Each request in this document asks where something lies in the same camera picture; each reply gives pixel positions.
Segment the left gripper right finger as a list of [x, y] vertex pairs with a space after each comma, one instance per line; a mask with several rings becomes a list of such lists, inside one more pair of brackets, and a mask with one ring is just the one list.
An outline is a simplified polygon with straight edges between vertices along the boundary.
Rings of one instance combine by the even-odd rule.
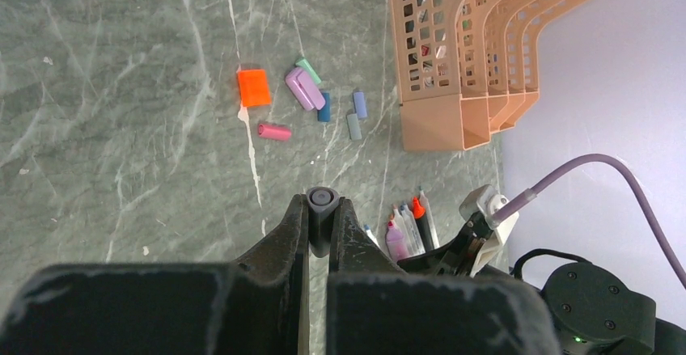
[[334, 213], [327, 280], [330, 354], [558, 354], [548, 308], [505, 275], [404, 272], [366, 236], [354, 206]]

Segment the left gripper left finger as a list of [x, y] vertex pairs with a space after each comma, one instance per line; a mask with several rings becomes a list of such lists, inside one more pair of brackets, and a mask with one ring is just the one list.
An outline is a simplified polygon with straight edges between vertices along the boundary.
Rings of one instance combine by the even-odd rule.
[[57, 264], [1, 323], [4, 354], [306, 354], [308, 204], [213, 263]]

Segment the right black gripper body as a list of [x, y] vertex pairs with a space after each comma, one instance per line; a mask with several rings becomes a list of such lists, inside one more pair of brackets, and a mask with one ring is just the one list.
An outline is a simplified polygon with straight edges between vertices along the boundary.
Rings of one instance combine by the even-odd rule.
[[459, 233], [446, 245], [432, 251], [400, 260], [398, 265], [407, 273], [474, 277], [485, 263], [487, 239], [493, 235], [485, 216], [473, 213]]

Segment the black orange highlighter body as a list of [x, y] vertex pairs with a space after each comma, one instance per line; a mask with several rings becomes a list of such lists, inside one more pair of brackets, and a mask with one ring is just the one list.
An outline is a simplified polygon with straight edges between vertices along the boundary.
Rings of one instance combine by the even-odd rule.
[[421, 238], [422, 245], [426, 252], [435, 249], [434, 240], [426, 208], [421, 204], [418, 197], [413, 198], [413, 216]]

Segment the purple highlighter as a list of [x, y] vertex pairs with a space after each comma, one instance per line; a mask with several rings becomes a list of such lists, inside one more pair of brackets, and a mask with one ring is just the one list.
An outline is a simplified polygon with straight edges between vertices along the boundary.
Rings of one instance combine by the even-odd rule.
[[401, 228], [394, 221], [387, 224], [385, 235], [387, 249], [393, 261], [404, 260], [410, 257], [405, 235]]

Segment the pink capped white marker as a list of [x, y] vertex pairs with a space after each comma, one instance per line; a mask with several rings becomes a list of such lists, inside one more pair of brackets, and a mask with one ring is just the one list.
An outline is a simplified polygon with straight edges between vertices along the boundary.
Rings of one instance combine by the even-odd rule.
[[415, 256], [424, 254], [426, 250], [423, 246], [421, 236], [419, 235], [417, 224], [415, 223], [415, 220], [409, 210], [408, 205], [404, 202], [400, 206], [400, 214], [408, 230], [409, 239], [413, 246], [413, 254]]

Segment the teal capped white marker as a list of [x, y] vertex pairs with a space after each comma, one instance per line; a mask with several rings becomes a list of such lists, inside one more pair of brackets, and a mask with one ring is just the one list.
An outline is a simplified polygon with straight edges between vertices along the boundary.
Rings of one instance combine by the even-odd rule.
[[430, 228], [430, 236], [434, 245], [434, 248], [440, 247], [440, 242], [438, 239], [438, 233], [436, 230], [436, 225], [434, 222], [433, 214], [431, 213], [431, 208], [430, 208], [430, 202], [429, 199], [422, 187], [419, 187], [419, 202], [422, 206], [422, 208], [426, 212], [426, 220], [428, 222], [429, 228]]

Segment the dark grey marker cap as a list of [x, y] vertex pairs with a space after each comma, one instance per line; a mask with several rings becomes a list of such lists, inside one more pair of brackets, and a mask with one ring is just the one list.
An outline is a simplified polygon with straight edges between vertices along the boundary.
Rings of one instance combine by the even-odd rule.
[[317, 258], [324, 258], [331, 245], [333, 214], [339, 206], [340, 195], [327, 187], [313, 187], [307, 193], [308, 240]]

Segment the grey pen cap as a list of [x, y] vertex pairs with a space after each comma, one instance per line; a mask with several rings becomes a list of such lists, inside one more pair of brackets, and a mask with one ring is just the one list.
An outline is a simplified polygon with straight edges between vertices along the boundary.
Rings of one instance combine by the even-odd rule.
[[349, 138], [352, 141], [358, 141], [362, 139], [362, 130], [359, 123], [359, 118], [357, 113], [350, 113], [346, 116], [346, 121], [349, 130]]

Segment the pink marker cap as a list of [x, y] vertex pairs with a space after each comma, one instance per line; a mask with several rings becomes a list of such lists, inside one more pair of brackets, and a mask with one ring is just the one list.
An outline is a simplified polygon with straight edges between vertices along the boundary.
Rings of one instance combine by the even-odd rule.
[[289, 141], [292, 135], [291, 130], [285, 126], [265, 123], [258, 124], [257, 132], [261, 138], [280, 142]]

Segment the orange highlighter cap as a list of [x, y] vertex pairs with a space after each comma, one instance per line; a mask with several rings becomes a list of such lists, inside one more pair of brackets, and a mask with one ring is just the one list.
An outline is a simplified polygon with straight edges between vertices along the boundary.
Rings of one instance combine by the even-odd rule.
[[269, 81], [265, 70], [239, 70], [237, 79], [243, 107], [252, 108], [271, 104]]

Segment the blue capped white marker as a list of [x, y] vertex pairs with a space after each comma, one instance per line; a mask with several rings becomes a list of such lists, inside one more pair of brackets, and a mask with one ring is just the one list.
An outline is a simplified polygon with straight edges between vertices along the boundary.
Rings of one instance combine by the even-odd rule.
[[400, 214], [400, 210], [399, 210], [397, 205], [392, 206], [392, 220], [394, 221], [394, 223], [396, 224], [396, 226], [398, 227], [398, 229], [402, 232], [402, 234], [404, 236], [404, 243], [405, 243], [405, 246], [407, 247], [409, 256], [413, 256], [414, 249], [413, 249], [412, 242], [410, 240], [410, 235], [409, 235], [409, 232], [407, 230], [407, 227], [404, 224], [404, 219], [402, 218], [402, 215]]

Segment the grey capped white marker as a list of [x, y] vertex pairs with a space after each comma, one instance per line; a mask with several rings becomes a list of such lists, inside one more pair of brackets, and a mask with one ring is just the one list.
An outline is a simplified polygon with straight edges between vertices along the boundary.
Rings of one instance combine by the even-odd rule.
[[379, 241], [378, 241], [378, 239], [376, 238], [375, 233], [373, 232], [373, 230], [372, 230], [367, 224], [364, 224], [364, 225], [363, 225], [363, 230], [365, 231], [366, 236], [373, 242], [373, 244], [374, 244], [376, 247], [380, 247]]

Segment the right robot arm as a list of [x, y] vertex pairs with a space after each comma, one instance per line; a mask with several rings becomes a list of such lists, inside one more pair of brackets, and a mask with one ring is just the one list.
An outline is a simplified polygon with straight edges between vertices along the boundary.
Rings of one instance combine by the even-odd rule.
[[[408, 273], [465, 276], [494, 234], [481, 213], [473, 213], [447, 245], [403, 259]], [[509, 275], [523, 279], [523, 267], [539, 256], [567, 262], [556, 268], [538, 294], [553, 319], [564, 354], [683, 354], [685, 330], [656, 316], [652, 298], [630, 290], [617, 276], [574, 254], [537, 248], [518, 258]]]

